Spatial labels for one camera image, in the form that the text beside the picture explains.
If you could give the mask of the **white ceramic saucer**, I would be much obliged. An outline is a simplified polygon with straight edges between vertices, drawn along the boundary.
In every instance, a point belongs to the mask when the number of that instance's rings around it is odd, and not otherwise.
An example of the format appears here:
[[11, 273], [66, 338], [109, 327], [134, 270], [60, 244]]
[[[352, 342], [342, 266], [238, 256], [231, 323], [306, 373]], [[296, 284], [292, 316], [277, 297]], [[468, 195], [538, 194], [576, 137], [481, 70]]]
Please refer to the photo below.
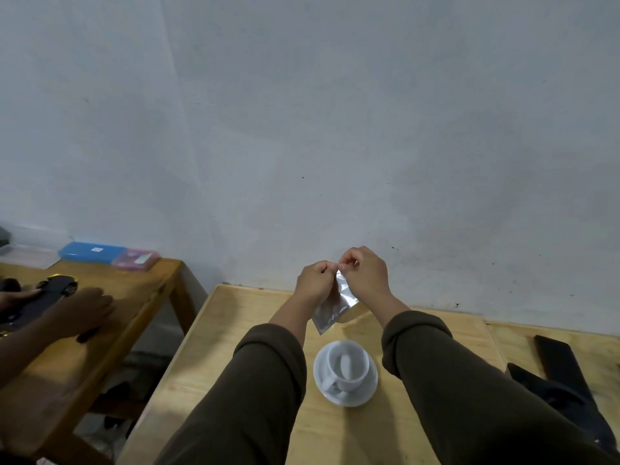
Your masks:
[[321, 381], [324, 376], [323, 364], [327, 345], [318, 352], [314, 360], [313, 375], [317, 388], [328, 400], [337, 406], [353, 408], [366, 404], [373, 397], [378, 385], [378, 372], [375, 362], [371, 359], [369, 353], [367, 352], [369, 355], [369, 373], [357, 390], [349, 393], [339, 391], [322, 391]]

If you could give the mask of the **blue plastic box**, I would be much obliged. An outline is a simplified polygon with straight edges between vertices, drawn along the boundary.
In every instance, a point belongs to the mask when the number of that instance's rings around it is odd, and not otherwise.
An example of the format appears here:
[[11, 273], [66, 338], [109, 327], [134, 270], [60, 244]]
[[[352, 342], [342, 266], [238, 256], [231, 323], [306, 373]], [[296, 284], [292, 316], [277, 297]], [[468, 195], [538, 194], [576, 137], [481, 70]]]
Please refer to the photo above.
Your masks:
[[126, 247], [73, 241], [58, 250], [62, 260], [112, 265], [126, 252]]

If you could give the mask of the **another person's forearm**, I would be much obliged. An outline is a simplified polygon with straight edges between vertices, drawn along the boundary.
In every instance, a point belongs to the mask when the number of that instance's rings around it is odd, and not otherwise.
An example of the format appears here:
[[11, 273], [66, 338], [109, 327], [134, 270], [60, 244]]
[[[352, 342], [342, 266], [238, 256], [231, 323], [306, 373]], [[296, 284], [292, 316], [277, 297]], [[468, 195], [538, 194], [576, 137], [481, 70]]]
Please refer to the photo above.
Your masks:
[[20, 375], [50, 344], [60, 338], [58, 322], [44, 319], [0, 338], [0, 389]]

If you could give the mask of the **silver foil packet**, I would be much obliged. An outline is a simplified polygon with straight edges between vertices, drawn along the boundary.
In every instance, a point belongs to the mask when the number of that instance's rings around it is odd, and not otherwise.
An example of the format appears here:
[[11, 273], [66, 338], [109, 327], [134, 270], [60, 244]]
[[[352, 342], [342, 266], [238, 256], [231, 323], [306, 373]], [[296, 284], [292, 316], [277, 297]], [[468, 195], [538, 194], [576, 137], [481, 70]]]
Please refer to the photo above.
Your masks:
[[312, 314], [311, 320], [317, 333], [320, 336], [325, 334], [358, 304], [358, 298], [352, 293], [345, 276], [338, 270], [328, 297], [315, 308]]

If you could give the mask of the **person's left forearm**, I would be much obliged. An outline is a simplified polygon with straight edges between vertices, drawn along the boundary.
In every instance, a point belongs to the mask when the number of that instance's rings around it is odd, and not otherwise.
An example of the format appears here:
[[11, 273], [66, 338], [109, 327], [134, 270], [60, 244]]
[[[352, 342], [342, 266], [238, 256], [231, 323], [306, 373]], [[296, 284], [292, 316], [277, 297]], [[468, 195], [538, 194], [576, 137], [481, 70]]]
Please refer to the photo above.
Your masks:
[[252, 327], [154, 465], [284, 465], [305, 398], [304, 331], [318, 303], [294, 294], [284, 321]]

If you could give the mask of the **person's left hand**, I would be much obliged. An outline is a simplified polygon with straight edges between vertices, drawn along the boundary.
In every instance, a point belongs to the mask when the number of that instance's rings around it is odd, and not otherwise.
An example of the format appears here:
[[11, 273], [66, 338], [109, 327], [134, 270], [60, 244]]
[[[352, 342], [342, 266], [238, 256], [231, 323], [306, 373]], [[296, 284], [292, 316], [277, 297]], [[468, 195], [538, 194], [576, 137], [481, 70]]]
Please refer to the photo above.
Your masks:
[[298, 276], [293, 298], [312, 311], [328, 297], [333, 282], [317, 281], [315, 264], [307, 265]]

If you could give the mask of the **clear plastic box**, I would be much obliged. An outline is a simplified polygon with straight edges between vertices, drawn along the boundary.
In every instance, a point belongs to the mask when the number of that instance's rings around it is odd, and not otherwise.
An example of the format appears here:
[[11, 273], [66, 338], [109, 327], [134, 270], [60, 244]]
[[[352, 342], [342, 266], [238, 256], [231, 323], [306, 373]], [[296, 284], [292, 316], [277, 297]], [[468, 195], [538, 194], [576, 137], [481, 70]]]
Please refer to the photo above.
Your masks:
[[24, 245], [0, 247], [0, 263], [25, 266], [39, 270], [49, 269], [60, 261], [57, 251]]

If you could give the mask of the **white ceramic cup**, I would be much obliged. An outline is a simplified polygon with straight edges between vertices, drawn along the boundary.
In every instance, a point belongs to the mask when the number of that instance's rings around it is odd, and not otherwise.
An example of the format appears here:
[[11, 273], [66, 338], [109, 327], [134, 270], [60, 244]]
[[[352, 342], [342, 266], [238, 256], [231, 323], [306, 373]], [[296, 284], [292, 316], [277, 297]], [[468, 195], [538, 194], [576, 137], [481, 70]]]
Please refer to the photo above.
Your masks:
[[349, 393], [357, 390], [369, 373], [369, 355], [351, 340], [327, 345], [324, 357], [322, 391]]

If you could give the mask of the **wooden side table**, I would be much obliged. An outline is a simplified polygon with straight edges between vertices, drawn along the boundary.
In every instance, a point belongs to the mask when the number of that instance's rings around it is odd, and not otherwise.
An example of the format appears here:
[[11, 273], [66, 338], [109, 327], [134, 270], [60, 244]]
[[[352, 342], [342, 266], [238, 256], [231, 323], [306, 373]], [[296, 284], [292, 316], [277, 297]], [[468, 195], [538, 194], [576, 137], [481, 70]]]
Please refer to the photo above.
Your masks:
[[88, 342], [55, 342], [0, 389], [0, 442], [7, 453], [112, 465], [73, 430], [165, 302], [171, 302], [183, 333], [189, 331], [196, 309], [182, 278], [184, 269], [182, 261], [170, 258], [160, 259], [147, 272], [66, 260], [47, 270], [0, 263], [0, 276], [26, 285], [49, 275], [72, 276], [79, 288], [102, 288], [116, 305], [110, 321]]

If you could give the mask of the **black device with gold trim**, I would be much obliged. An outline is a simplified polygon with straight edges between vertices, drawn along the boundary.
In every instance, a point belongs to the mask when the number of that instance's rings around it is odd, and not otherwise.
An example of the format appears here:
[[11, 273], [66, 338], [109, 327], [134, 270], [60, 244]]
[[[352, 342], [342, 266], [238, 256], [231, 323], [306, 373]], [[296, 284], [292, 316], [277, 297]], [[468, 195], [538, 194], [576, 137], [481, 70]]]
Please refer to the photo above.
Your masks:
[[[13, 333], [23, 330], [31, 323], [35, 322], [45, 312], [56, 305], [59, 301], [72, 297], [78, 289], [78, 281], [65, 274], [53, 274], [38, 282], [34, 287], [38, 290], [36, 296], [26, 300], [18, 301], [0, 311], [0, 339], [6, 338]], [[20, 282], [15, 278], [0, 278], [0, 293], [17, 294], [24, 293]], [[77, 343], [84, 344], [94, 336], [100, 326], [107, 322], [107, 318], [89, 330], [83, 330], [77, 335], [67, 336], [66, 338], [77, 338]], [[63, 338], [55, 336], [49, 345], [53, 345]]]

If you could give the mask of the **person's right forearm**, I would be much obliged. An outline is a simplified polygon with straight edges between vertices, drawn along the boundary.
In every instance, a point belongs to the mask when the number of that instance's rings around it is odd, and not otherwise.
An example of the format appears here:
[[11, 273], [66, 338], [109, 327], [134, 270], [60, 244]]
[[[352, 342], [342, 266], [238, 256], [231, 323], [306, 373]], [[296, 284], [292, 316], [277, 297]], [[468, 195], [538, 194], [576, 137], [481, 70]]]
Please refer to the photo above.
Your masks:
[[620, 465], [574, 424], [390, 292], [363, 298], [383, 367], [404, 384], [441, 465]]

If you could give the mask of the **pink plastic box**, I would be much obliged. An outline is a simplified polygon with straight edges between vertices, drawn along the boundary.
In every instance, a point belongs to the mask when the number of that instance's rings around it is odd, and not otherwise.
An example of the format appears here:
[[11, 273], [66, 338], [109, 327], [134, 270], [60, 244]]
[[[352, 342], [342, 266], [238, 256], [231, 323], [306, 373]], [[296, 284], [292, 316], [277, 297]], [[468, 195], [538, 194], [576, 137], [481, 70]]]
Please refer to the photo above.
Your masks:
[[112, 261], [112, 266], [124, 271], [147, 272], [160, 260], [157, 251], [126, 248]]

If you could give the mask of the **person's right hand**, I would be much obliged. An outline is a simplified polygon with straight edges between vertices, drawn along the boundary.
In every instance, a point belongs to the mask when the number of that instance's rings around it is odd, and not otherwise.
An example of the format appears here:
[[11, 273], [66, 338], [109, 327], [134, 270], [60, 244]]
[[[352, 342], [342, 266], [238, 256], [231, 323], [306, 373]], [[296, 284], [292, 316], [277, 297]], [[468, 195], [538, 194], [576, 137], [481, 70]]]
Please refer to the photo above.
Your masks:
[[366, 246], [358, 248], [363, 252], [362, 262], [345, 278], [354, 296], [373, 311], [384, 299], [392, 296], [388, 269], [385, 261], [374, 251]]

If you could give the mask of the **black fabric bag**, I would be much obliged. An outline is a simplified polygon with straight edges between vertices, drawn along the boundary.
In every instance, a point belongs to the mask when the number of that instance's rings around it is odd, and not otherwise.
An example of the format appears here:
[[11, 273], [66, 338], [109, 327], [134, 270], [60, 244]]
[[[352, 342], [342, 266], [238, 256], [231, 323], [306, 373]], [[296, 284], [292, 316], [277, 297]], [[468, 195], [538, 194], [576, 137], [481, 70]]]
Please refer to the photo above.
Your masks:
[[540, 335], [533, 340], [546, 377], [508, 363], [510, 377], [579, 427], [599, 448], [620, 460], [615, 434], [601, 414], [569, 344]]

